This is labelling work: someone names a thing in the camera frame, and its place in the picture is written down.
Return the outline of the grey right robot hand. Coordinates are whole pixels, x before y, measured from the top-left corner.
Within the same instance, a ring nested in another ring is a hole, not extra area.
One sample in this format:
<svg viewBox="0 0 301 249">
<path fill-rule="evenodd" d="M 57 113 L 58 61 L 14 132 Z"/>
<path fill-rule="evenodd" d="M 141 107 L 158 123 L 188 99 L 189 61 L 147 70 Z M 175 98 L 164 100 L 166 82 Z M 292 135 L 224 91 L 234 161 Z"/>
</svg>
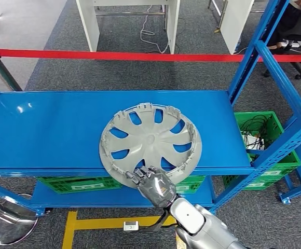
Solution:
<svg viewBox="0 0 301 249">
<path fill-rule="evenodd" d="M 133 172 L 126 171 L 126 177 L 156 208 L 167 208 L 177 197 L 175 185 L 160 168 L 142 166 Z"/>
</svg>

